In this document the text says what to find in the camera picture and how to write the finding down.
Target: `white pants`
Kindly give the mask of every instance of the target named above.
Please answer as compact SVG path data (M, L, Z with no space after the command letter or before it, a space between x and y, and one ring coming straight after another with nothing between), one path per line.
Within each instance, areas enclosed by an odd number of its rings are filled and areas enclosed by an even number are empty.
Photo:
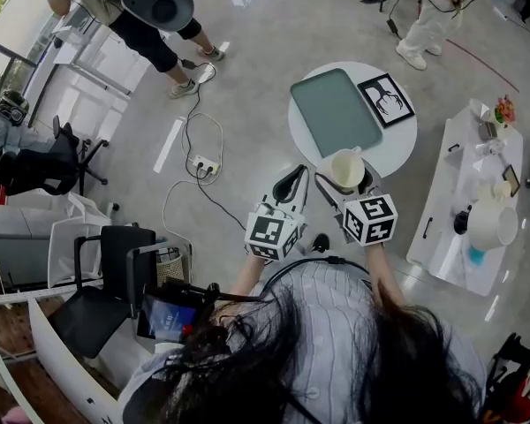
M454 9L451 0L422 1L422 11L418 20L413 23L406 37L400 42L401 49L409 57L421 55L432 45L442 47L445 38L461 27L461 11L441 12L432 3L442 11Z

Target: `red cord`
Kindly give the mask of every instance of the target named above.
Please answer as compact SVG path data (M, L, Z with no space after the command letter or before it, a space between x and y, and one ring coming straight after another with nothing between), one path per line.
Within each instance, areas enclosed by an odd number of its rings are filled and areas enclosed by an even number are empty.
M481 60L479 57L477 57L476 55L474 55L473 53L471 53L469 50L467 50L465 47L461 47L459 44L456 44L454 41L452 40L448 40L448 42L450 44L453 44L454 46L456 46L458 49L461 49L463 50L467 55L470 55L471 57L475 58L479 63L483 64L484 66L486 66L487 68L489 68L492 72L494 72L496 75L498 75L501 79L503 79L506 83L508 83L517 93L520 93L519 89L516 88L514 85L512 85L510 83L510 81L508 81L505 77L503 77L499 72L495 71L491 66L489 66L487 63L485 63L483 60Z

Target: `screen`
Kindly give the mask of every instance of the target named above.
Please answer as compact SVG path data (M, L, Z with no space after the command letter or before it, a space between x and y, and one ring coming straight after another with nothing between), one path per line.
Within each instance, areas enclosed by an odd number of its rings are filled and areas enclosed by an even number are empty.
M138 329L140 336L171 342L179 342L183 327L193 323L196 309L168 303L155 297L145 295L141 309L147 325L144 331Z

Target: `white mug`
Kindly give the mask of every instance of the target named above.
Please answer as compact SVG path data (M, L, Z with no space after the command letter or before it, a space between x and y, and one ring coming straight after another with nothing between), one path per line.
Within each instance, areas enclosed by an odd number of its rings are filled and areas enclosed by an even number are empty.
M358 186L365 176L365 164L360 155L361 148L340 149L328 157L324 157L316 167L336 186L344 189Z
M478 200L473 204L467 222L467 234L472 247L488 251L507 246L519 231L516 211L502 201L492 198Z

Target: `teal tray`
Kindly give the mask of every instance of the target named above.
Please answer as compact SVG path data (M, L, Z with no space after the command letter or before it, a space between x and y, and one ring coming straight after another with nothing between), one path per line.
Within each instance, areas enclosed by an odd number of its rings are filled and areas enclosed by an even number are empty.
M368 149L381 142L379 124L343 69L295 83L291 95L322 157L344 148Z

